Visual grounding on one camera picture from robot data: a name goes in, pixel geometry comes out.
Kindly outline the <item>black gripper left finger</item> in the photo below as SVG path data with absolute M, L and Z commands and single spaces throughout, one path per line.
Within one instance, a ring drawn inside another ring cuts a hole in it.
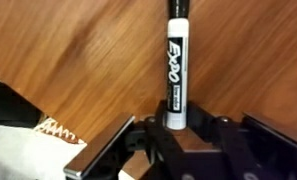
M 148 137 L 149 161 L 152 167 L 147 173 L 149 180 L 221 180 L 221 151 L 185 151 L 166 128 L 166 105 L 161 101 L 154 122 L 145 120 Z

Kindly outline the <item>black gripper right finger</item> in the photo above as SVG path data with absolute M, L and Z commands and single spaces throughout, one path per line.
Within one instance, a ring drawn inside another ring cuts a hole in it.
M 236 180 L 262 180 L 264 171 L 256 164 L 237 123 L 226 116 L 215 117 L 193 103 L 188 105 L 187 115 L 189 128 L 220 149 Z

